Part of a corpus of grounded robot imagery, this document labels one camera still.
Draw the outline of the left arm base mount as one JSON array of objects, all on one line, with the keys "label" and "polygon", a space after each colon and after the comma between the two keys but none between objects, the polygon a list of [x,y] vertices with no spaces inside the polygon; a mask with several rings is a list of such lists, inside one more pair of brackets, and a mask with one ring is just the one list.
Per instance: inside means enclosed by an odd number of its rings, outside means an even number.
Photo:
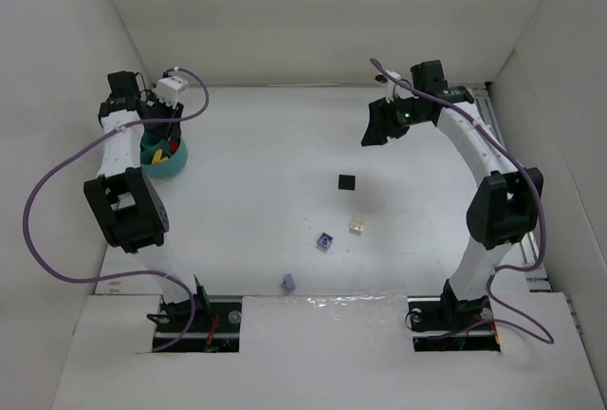
[{"label": "left arm base mount", "polygon": [[187,333],[174,344],[188,315],[171,321],[164,312],[148,314],[146,318],[155,324],[152,349],[160,353],[238,353],[242,305],[242,298],[211,298],[211,313],[196,314]]}]

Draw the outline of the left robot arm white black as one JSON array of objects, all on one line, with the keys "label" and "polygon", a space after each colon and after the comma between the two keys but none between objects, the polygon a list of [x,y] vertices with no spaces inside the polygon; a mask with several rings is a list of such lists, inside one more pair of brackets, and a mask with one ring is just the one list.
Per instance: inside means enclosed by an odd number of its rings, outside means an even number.
[{"label": "left robot arm white black", "polygon": [[97,175],[83,185],[108,245],[136,255],[155,274],[163,299],[150,320],[174,327],[206,323],[212,316],[204,287],[170,251],[169,216],[153,184],[176,176],[188,161],[180,98],[192,76],[190,70],[170,68],[153,88],[142,89],[134,72],[108,74],[110,94],[98,114],[108,137]]}]

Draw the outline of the purple square lego brick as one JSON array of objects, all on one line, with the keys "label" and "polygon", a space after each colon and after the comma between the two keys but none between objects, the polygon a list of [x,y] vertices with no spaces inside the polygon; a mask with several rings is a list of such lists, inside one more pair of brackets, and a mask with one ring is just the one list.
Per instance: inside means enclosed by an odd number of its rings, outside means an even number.
[{"label": "purple square lego brick", "polygon": [[322,233],[317,240],[317,247],[323,251],[328,251],[332,246],[334,238],[328,233]]}]

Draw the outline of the yellow long lego brick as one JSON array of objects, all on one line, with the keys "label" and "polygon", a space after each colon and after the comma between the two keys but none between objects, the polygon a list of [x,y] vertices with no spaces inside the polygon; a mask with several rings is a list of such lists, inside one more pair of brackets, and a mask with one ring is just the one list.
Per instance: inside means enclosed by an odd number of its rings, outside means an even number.
[{"label": "yellow long lego brick", "polygon": [[151,159],[151,164],[157,165],[159,163],[162,163],[165,159],[166,157],[164,155],[164,151],[162,149],[157,149]]}]

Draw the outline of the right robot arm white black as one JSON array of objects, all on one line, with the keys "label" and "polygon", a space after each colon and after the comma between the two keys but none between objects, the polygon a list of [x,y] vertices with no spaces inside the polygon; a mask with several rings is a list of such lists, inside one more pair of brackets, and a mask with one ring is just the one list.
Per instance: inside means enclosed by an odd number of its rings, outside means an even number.
[{"label": "right robot arm white black", "polygon": [[543,175],[506,152],[469,90],[449,85],[440,61],[412,66],[410,81],[379,61],[373,65],[387,93],[369,105],[362,146],[384,145],[415,125],[430,123],[451,141],[474,177],[477,190],[466,212],[469,242],[462,260],[437,302],[411,309],[417,331],[463,329],[488,307],[489,278],[536,228]]}]

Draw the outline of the small lavender lego piece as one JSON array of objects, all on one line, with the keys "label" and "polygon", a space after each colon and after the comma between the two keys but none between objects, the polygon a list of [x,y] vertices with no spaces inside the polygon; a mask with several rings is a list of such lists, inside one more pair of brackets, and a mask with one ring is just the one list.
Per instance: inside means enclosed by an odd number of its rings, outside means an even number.
[{"label": "small lavender lego piece", "polygon": [[295,280],[291,273],[285,274],[283,277],[283,288],[286,291],[294,291],[296,288]]}]

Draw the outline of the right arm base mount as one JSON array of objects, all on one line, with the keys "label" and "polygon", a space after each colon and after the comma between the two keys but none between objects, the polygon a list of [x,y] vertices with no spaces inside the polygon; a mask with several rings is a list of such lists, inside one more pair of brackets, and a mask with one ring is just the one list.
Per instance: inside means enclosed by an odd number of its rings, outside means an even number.
[{"label": "right arm base mount", "polygon": [[492,318],[486,296],[471,303],[439,296],[408,297],[407,304],[405,325],[413,332],[414,352],[501,351],[495,325],[481,323]]}]

